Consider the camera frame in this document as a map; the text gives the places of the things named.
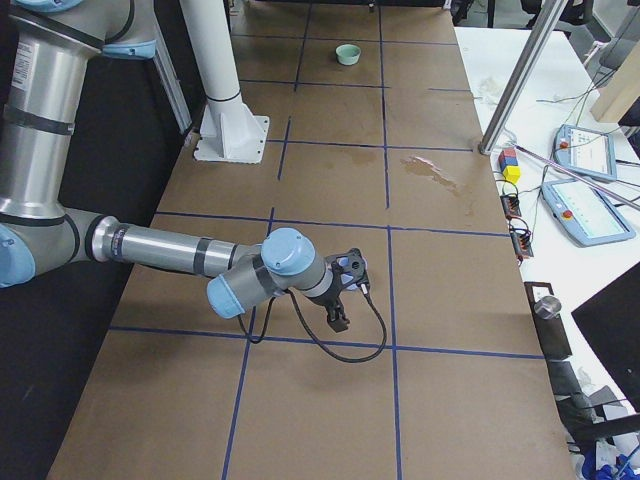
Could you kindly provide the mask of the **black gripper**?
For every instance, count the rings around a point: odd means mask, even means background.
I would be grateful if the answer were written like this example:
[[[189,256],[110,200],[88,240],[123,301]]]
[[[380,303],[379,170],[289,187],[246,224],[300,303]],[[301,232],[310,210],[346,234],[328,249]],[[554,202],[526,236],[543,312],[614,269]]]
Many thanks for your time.
[[[367,261],[358,248],[325,258],[331,284],[322,294],[322,305],[327,310],[327,324],[333,331],[346,331],[349,319],[344,313],[340,294],[344,290],[359,290],[367,301],[371,300]]]

